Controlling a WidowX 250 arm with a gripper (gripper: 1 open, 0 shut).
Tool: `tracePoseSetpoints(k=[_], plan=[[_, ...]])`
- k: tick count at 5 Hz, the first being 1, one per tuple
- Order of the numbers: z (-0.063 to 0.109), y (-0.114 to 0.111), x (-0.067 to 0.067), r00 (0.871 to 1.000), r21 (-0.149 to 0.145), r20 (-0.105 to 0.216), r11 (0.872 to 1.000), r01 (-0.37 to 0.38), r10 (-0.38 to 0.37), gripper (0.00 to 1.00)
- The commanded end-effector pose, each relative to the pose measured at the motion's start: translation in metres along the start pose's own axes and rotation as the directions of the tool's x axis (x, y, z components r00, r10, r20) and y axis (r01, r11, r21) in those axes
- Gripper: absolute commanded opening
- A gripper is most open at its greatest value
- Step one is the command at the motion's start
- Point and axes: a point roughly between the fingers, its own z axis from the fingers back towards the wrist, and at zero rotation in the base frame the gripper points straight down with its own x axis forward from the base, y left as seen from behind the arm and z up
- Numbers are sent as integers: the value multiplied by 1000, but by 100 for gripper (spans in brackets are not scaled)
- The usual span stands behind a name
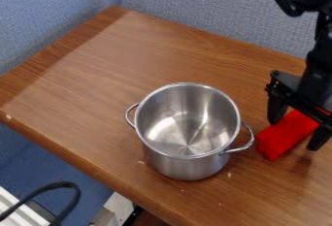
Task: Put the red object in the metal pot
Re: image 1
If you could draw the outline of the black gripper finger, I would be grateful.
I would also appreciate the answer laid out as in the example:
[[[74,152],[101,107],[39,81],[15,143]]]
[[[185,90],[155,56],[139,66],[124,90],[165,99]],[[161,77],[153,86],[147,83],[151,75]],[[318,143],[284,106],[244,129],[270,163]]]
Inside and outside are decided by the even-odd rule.
[[[332,124],[321,124],[314,131],[311,141],[309,143],[307,149],[311,151],[318,151],[332,137]]]
[[[271,125],[275,125],[280,121],[286,116],[287,110],[287,99],[280,94],[271,92],[268,100],[268,120]]]

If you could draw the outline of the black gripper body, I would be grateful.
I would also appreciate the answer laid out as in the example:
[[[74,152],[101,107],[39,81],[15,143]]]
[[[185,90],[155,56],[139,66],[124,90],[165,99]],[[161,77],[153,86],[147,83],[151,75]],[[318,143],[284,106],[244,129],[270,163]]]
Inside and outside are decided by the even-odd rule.
[[[288,108],[299,110],[318,123],[332,123],[332,82],[322,84],[317,81],[303,84],[307,78],[274,70],[267,92],[280,94]]]

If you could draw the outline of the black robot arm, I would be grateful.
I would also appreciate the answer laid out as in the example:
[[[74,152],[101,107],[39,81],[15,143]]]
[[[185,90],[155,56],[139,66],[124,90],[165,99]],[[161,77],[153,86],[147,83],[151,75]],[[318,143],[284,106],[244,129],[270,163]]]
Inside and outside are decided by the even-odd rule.
[[[313,49],[300,76],[274,70],[267,85],[268,120],[276,124],[288,108],[318,123],[307,149],[318,151],[332,138],[332,0],[275,0],[291,17],[317,14]]]

